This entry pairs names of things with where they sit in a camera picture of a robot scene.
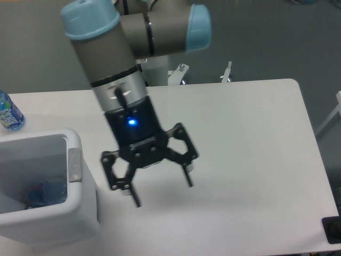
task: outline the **water bottle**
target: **water bottle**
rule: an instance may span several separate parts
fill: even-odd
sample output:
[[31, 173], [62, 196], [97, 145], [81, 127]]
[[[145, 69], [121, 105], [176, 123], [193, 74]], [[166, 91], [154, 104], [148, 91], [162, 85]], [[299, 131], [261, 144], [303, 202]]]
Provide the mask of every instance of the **water bottle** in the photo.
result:
[[67, 179], [52, 176], [40, 179], [27, 190], [26, 201], [30, 208], [61, 204], [68, 197]]
[[25, 124], [25, 117], [11, 100], [0, 90], [0, 123], [9, 131], [17, 131]]

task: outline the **white trash bin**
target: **white trash bin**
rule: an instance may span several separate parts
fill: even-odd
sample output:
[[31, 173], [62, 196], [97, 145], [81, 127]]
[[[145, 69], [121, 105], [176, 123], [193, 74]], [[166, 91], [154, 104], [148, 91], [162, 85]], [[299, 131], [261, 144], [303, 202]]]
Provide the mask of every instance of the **white trash bin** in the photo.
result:
[[[65, 202], [27, 209], [37, 180], [67, 177]], [[96, 183], [72, 129], [0, 137], [0, 235], [31, 246], [75, 241], [98, 233]]]

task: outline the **blue led light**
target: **blue led light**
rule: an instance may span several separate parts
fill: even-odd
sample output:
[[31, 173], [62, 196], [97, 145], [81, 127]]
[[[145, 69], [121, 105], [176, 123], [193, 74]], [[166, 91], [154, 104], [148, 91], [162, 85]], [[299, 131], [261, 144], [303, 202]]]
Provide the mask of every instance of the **blue led light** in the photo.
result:
[[128, 124], [134, 126], [137, 124], [137, 121], [135, 119], [129, 119]]

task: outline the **white tabletop surface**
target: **white tabletop surface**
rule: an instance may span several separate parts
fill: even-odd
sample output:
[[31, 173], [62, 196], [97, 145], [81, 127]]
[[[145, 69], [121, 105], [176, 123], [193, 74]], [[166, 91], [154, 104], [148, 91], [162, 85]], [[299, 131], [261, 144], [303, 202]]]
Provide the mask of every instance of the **white tabletop surface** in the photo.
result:
[[[290, 79], [149, 88], [165, 130], [183, 122], [200, 157], [138, 170], [142, 201], [111, 191], [99, 162], [117, 144], [91, 90], [11, 95], [19, 133], [73, 128], [100, 187], [97, 237], [32, 250], [0, 237], [0, 255], [275, 255], [341, 249], [321, 219], [337, 215], [298, 84]], [[0, 135], [9, 132], [0, 129]], [[117, 172], [125, 171], [118, 162]]]

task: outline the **crumpled plastic in bin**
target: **crumpled plastic in bin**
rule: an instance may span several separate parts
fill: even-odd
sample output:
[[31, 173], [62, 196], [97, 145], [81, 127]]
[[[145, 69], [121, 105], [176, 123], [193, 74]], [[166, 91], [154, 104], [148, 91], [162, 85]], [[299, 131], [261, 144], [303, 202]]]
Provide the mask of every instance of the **crumpled plastic in bin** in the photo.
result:
[[67, 179], [62, 176], [42, 178], [27, 190], [28, 207], [37, 208], [65, 202], [68, 197]]

